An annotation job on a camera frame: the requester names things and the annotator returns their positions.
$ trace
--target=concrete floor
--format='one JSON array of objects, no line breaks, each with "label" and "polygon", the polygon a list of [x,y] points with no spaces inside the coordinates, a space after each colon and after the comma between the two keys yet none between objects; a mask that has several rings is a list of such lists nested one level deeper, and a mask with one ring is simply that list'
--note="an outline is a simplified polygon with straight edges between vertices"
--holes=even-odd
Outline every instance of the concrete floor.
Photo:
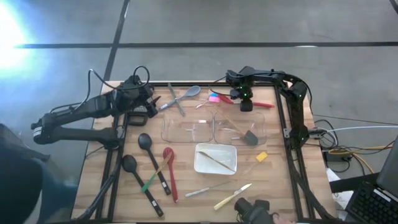
[{"label": "concrete floor", "polygon": [[[86,73],[103,74],[111,49],[13,49],[13,44],[112,43],[123,0],[0,1],[0,123],[32,149],[51,154],[78,182],[87,142],[33,142],[30,124],[51,108],[81,101]],[[397,41],[398,14],[388,0],[139,0],[131,1],[121,36],[130,42],[366,42]],[[119,49],[111,80],[137,65],[152,80],[215,80],[245,65],[275,68],[304,79],[315,119],[335,128],[397,124],[398,47]],[[91,80],[91,95],[101,83]],[[91,128],[92,119],[71,124]],[[381,146],[396,129],[340,131],[340,144]],[[387,151],[364,157],[379,171]],[[339,174],[361,175],[356,162]],[[333,164],[342,169],[346,164]]]}]

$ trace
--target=black spoon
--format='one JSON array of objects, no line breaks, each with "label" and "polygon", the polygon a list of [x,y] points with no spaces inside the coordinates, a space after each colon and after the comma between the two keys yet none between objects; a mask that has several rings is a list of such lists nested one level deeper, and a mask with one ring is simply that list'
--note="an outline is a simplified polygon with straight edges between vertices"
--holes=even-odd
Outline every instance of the black spoon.
[{"label": "black spoon", "polygon": [[[122,167],[123,167],[124,171],[134,174],[134,176],[136,177],[136,179],[138,181],[138,184],[141,187],[144,186],[143,181],[141,180],[141,178],[139,177],[139,175],[136,172],[136,170],[137,170],[137,161],[132,155],[123,156]],[[145,191],[145,194],[147,195],[147,198],[149,199],[150,203],[152,204],[153,208],[155,209],[157,215],[159,217],[162,217],[163,216],[163,211],[160,208],[160,206],[157,204],[157,202],[155,201],[153,196],[150,194],[148,189]]]},{"label": "black spoon", "polygon": [[[142,133],[138,136],[138,145],[142,150],[145,150],[148,152],[148,155],[155,167],[155,170],[159,169],[159,166],[157,165],[155,157],[152,154],[152,152],[150,151],[150,147],[152,145],[152,139],[150,138],[150,136],[147,133]],[[169,189],[169,186],[167,185],[166,179],[164,179],[162,172],[159,172],[157,175],[159,176],[160,182],[162,183],[164,192],[166,192],[166,195],[170,195],[172,192]]]}]

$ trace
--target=red spatula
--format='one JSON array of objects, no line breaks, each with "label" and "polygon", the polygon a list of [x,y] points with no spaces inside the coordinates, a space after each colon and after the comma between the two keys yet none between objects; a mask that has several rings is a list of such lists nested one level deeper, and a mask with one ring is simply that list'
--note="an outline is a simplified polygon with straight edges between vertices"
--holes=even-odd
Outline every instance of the red spatula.
[{"label": "red spatula", "polygon": [[169,169],[170,169],[170,181],[172,183],[173,200],[175,203],[177,203],[178,202],[178,194],[177,194],[177,188],[175,187],[174,174],[173,174],[173,160],[174,160],[173,149],[171,149],[169,147],[165,148],[163,151],[163,158],[166,158],[168,156],[168,154],[170,154],[170,153],[172,154],[172,156],[170,157],[167,164],[169,165]]}]

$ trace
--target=white plate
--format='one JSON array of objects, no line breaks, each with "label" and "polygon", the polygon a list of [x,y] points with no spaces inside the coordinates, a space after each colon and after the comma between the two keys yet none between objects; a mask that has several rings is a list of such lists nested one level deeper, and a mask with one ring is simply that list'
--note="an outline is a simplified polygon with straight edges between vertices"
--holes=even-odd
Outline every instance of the white plate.
[{"label": "white plate", "polygon": [[[203,151],[213,159],[222,162],[235,172],[223,167],[217,162],[207,158],[206,156],[198,153]],[[195,162],[193,168],[195,171],[204,174],[223,174],[223,175],[234,175],[237,169],[237,153],[235,146],[227,146],[222,144],[206,144],[199,143],[195,149]]]}]

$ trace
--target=wooden table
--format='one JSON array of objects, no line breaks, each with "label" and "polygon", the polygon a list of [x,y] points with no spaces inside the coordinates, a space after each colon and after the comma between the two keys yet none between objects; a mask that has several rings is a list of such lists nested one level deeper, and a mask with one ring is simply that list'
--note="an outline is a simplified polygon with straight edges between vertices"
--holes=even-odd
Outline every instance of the wooden table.
[{"label": "wooden table", "polygon": [[[120,82],[109,82],[109,84],[113,86],[118,86],[119,83]],[[174,89],[178,96],[183,94],[188,87],[175,87]],[[229,92],[228,88],[225,87],[214,87],[214,90],[225,93]],[[102,93],[107,91],[109,91],[109,88],[104,86]],[[194,106],[208,98],[209,92],[208,88],[203,87],[198,96],[182,100],[181,104],[187,110],[193,111],[191,109],[194,108]],[[276,105],[275,92],[272,87],[254,87],[253,93],[253,101]],[[172,96],[167,87],[156,87],[154,95],[162,96],[157,106],[172,100]],[[282,101],[284,102],[284,111],[287,111],[283,97]],[[206,108],[209,110],[216,108],[216,106],[207,105]],[[222,105],[220,108],[221,110],[239,111],[238,105],[227,105],[226,103],[220,103],[220,105]],[[176,106],[167,110],[176,110]],[[167,112],[167,110],[149,119],[147,124],[143,127],[128,127],[124,153],[132,154],[136,158],[138,173],[143,181],[146,182],[155,170],[146,151],[143,151],[138,146],[138,135],[141,133],[148,133],[151,136],[153,141],[151,150],[159,164],[163,161],[162,152],[164,148],[171,147],[176,155],[174,160],[174,176],[179,201],[178,203],[174,203],[171,195],[166,196],[160,185],[159,178],[156,177],[154,183],[149,187],[149,190],[165,214],[164,217],[158,218],[145,194],[141,193],[141,188],[134,176],[122,170],[114,210],[115,222],[236,222],[237,213],[233,207],[235,201],[240,197],[246,198],[251,203],[254,203],[256,199],[268,200],[271,203],[271,212],[278,212],[280,215],[291,220],[295,219],[292,187],[286,163],[285,148],[277,108],[267,109],[257,106],[254,107],[253,112],[263,113],[266,119],[267,142],[255,148],[249,146],[236,146],[238,150],[238,171],[235,175],[205,175],[195,172],[193,169],[193,158],[195,156],[195,146],[197,144],[169,143],[164,141],[160,136],[164,113]],[[314,127],[308,100],[304,102],[304,111],[305,124],[308,128]],[[96,119],[93,128],[102,129],[109,127],[112,121],[112,117]],[[318,144],[318,142],[314,140],[309,140],[308,143]],[[89,143],[87,153],[90,153],[100,146],[101,145],[97,142]],[[266,151],[268,157],[246,175],[240,175],[239,173],[246,170],[246,168],[255,161],[255,156],[262,151]],[[331,196],[331,190],[319,147],[305,145],[302,151],[312,192],[332,215],[336,215],[335,204]],[[82,214],[98,193],[101,185],[105,158],[106,151],[99,150],[86,159],[81,173],[72,217],[77,217]],[[162,172],[171,188],[169,170],[166,168]],[[185,198],[184,196],[189,192],[216,185],[226,180],[231,180],[231,182],[194,197]],[[252,183],[250,188],[246,189],[218,211],[214,211],[214,205],[248,183]],[[110,190],[105,198],[104,216],[108,211],[109,196]],[[300,198],[302,199],[303,208],[305,208],[303,194],[301,194]]]}]

